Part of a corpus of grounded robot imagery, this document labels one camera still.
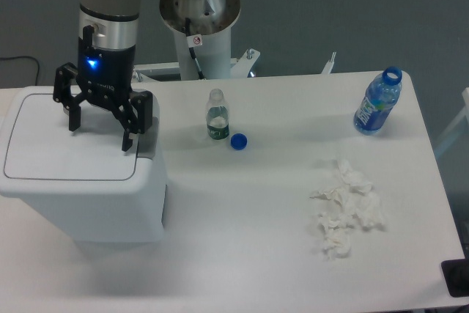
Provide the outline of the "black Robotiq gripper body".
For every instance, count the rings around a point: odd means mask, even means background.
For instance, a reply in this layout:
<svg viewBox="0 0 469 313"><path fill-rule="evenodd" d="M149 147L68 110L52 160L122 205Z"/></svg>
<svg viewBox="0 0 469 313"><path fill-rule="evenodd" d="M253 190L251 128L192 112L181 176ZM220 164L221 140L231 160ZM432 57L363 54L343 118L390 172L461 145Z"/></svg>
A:
<svg viewBox="0 0 469 313"><path fill-rule="evenodd" d="M81 92L75 96L75 103L86 100L108 111L132 111L129 99L135 52L134 45L124 50L108 50L79 38L76 83Z"/></svg>

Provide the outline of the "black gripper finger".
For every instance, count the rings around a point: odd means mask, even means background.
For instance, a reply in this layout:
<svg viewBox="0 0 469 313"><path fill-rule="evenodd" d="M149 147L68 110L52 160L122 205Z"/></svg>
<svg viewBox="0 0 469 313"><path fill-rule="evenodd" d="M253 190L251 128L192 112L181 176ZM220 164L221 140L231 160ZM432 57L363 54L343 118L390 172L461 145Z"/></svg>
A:
<svg viewBox="0 0 469 313"><path fill-rule="evenodd" d="M143 134L152 126L153 94L130 90L111 98L111 112L123 127L122 151L133 146L131 134Z"/></svg>
<svg viewBox="0 0 469 313"><path fill-rule="evenodd" d="M73 96L71 93L71 82L75 80L80 92ZM69 131L75 131L81 126L81 107L80 104L85 100L86 94L82 89L86 87L84 78L79 74L78 68L68 62L56 69L53 100L63 105L64 110L68 113Z"/></svg>

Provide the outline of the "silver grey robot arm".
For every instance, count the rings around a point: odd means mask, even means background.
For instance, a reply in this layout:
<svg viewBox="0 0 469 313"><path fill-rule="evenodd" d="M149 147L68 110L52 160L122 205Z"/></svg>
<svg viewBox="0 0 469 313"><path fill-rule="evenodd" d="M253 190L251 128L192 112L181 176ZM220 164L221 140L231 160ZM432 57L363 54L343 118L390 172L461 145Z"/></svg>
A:
<svg viewBox="0 0 469 313"><path fill-rule="evenodd" d="M184 80L232 76L232 27L240 0L159 0L160 16L172 31ZM78 59L56 70L53 99L81 126L81 104L111 112L123 129L122 149L153 125L154 100L131 86L141 0L80 0Z"/></svg>

